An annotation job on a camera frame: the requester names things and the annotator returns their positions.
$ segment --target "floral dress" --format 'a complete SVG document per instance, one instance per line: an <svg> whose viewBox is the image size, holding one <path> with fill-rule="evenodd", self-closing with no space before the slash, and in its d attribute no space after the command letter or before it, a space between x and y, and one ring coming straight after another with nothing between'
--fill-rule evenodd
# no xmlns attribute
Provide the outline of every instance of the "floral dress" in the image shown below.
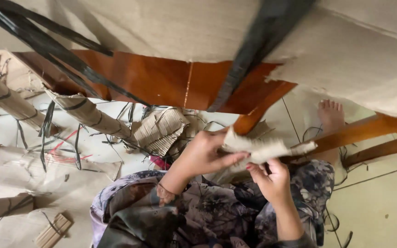
<svg viewBox="0 0 397 248"><path fill-rule="evenodd" d="M149 170L119 178L97 194L91 206L93 246L322 246L334 169L312 160L290 164L289 171L292 198L306 231L294 243L278 242L273 206L252 180L217 185L202 177L173 195L158 184L166 171Z"/></svg>

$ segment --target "hand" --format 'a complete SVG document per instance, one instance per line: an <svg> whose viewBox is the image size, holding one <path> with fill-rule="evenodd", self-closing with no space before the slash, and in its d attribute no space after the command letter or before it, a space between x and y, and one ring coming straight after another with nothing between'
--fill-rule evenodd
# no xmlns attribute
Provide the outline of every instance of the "hand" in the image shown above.
<svg viewBox="0 0 397 248"><path fill-rule="evenodd" d="M201 131L186 146L159 184L173 194L180 194L191 178L219 171L247 158L248 152L219 156L227 130Z"/></svg>
<svg viewBox="0 0 397 248"><path fill-rule="evenodd" d="M272 174L268 175L264 166L269 166ZM264 166L253 163L248 163L246 166L263 196L274 208L289 204L293 205L290 193L290 175L287 166L277 159L270 159Z"/></svg>
<svg viewBox="0 0 397 248"><path fill-rule="evenodd" d="M248 152L219 156L217 149L223 145L225 136L226 130L199 132L171 168L178 167L187 177L192 178L219 171L249 156Z"/></svg>

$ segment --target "woman's right hand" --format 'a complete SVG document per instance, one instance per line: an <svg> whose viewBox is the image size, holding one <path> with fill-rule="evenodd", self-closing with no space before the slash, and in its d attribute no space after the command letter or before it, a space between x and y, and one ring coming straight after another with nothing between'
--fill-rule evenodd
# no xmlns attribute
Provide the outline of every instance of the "woman's right hand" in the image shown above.
<svg viewBox="0 0 397 248"><path fill-rule="evenodd" d="M268 175L264 166L269 166L272 174ZM285 164L278 159L270 159L261 166L248 163L246 169L251 173L254 183L258 185L263 196L274 208L293 205L289 169Z"/></svg>

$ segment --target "wooden chair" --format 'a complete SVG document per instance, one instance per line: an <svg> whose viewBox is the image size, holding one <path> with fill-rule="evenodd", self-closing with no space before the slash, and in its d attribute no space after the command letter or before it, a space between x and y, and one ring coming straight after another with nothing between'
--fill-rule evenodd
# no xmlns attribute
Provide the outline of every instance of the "wooden chair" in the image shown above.
<svg viewBox="0 0 397 248"><path fill-rule="evenodd" d="M231 65L230 61L185 62L124 52L115 52L113 57L91 50L73 50L73 52L94 70L150 104L195 110L206 110L211 105ZM65 95L82 93L91 97L82 87L37 53L14 54L40 76L49 89ZM296 86L292 82L267 81L269 72L277 66L280 65L267 63L259 65L246 77L228 102L218 110L240 114L234 123L236 132L248 133L271 105ZM133 102L103 85L84 79L105 100ZM314 154L390 133L397 133L397 118L378 113L306 142L313 140L318 144L312 152ZM394 153L397 153L397 139L351 155L347 157L343 166L347 168L356 163Z"/></svg>

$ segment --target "bare foot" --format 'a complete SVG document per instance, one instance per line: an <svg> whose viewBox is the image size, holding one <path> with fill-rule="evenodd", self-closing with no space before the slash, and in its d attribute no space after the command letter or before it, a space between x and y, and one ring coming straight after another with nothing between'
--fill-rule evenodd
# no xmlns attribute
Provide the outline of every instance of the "bare foot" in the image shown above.
<svg viewBox="0 0 397 248"><path fill-rule="evenodd" d="M342 104L332 100L322 100L318 104L318 118L323 124L323 132L330 132L345 125Z"/></svg>

